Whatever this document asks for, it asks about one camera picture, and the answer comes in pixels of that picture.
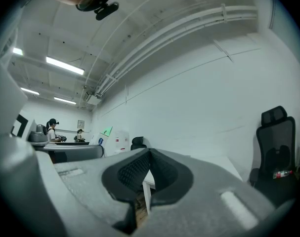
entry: white wall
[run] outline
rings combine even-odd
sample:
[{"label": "white wall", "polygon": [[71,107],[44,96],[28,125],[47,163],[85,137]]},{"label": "white wall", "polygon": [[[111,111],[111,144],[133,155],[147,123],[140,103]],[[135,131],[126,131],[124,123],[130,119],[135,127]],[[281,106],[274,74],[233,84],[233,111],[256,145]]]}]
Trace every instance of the white wall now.
[{"label": "white wall", "polygon": [[46,125],[50,119],[58,120],[60,124],[56,126],[56,133],[66,136],[67,142],[74,142],[73,138],[78,130],[77,122],[84,120],[84,137],[87,142],[91,139],[91,112],[43,99],[29,99],[23,110],[32,113],[37,124]]},{"label": "white wall", "polygon": [[300,65],[285,50],[288,56],[239,23],[202,29],[130,72],[107,92],[92,124],[114,127],[108,155],[115,149],[114,132],[124,129],[130,141],[144,136],[153,148],[227,155],[246,181],[260,163],[255,133],[262,112],[282,105],[295,118],[300,141]]}]

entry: black mesh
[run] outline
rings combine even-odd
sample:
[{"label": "black mesh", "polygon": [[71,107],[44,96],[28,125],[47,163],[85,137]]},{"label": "black mesh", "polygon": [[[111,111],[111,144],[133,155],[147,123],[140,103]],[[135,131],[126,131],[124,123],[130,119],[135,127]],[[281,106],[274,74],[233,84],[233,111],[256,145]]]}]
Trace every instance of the black mesh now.
[{"label": "black mesh", "polygon": [[287,113],[282,107],[262,114],[265,126],[257,130],[262,157],[261,173],[270,175],[295,168],[295,120],[285,115]]},{"label": "black mesh", "polygon": [[282,106],[275,107],[262,113],[262,126],[272,125],[276,122],[282,122],[287,118],[287,112]]},{"label": "black mesh", "polygon": [[174,183],[178,175],[174,166],[155,154],[152,154],[151,172],[155,172],[160,177],[159,181],[155,182],[156,191],[160,191]]},{"label": "black mesh", "polygon": [[119,181],[134,192],[140,188],[144,173],[149,171],[150,154],[144,154],[118,171]]}]

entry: ceiling beam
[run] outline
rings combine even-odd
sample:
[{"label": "ceiling beam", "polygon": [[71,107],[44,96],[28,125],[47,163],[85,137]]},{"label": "ceiling beam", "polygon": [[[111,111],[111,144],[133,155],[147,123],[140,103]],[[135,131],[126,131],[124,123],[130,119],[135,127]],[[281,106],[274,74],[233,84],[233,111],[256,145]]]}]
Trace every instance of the ceiling beam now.
[{"label": "ceiling beam", "polygon": [[[19,60],[20,62],[22,61],[22,62],[25,62],[27,64],[36,66],[37,68],[44,69],[44,70],[46,70],[48,72],[55,72],[55,73],[61,74],[63,76],[69,77],[71,79],[76,79],[76,80],[82,82],[83,84],[86,83],[86,79],[87,79],[86,76],[80,76],[80,75],[77,75],[77,74],[75,74],[73,72],[70,72],[68,70],[56,67],[54,65],[51,65],[51,64],[47,63],[44,60],[43,61],[42,60],[38,60],[38,59],[35,59],[35,58],[28,57],[26,55],[24,55],[24,56],[16,56],[15,59]],[[94,80],[92,78],[89,78],[88,81],[87,81],[87,83],[90,86],[95,86],[98,83],[98,81]]]},{"label": "ceiling beam", "polygon": [[[34,20],[22,20],[19,28],[23,32],[31,31],[35,33],[41,33],[46,37],[53,38],[54,40],[64,41],[68,45],[94,56],[97,56],[101,51],[101,48],[91,45],[89,40],[85,40],[80,36],[77,36],[66,30],[55,28],[47,24],[41,24]],[[107,63],[111,63],[112,56],[107,51],[103,50],[100,55],[100,59]]]},{"label": "ceiling beam", "polygon": [[12,73],[13,77],[15,79],[15,81],[17,82],[17,84],[20,87],[25,87],[25,88],[29,88],[31,90],[37,91],[41,94],[47,94],[49,96],[51,96],[52,98],[55,97],[61,97],[61,98],[65,98],[67,100],[75,100],[75,101],[79,101],[79,97],[73,97],[73,92],[67,89],[59,89],[59,87],[56,86],[49,86],[46,83],[42,83],[40,81],[37,80],[29,80],[28,84],[26,84],[24,81],[22,81],[21,79],[19,79],[19,77],[15,76],[15,72]]}]

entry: office chair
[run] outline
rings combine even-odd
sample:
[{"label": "office chair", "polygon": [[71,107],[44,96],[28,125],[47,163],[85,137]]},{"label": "office chair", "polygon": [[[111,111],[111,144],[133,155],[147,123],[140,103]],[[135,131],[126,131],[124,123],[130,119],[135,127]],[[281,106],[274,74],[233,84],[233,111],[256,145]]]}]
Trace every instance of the office chair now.
[{"label": "office chair", "polygon": [[135,137],[132,140],[132,145],[130,147],[130,150],[135,150],[139,148],[147,148],[146,145],[143,144],[143,137]]},{"label": "office chair", "polygon": [[280,206],[294,198],[297,191],[294,174],[273,179],[274,172],[295,170],[295,120],[287,117],[285,109],[278,106],[262,113],[261,125],[257,129],[261,164],[259,169],[252,169],[250,183],[273,204]]}]

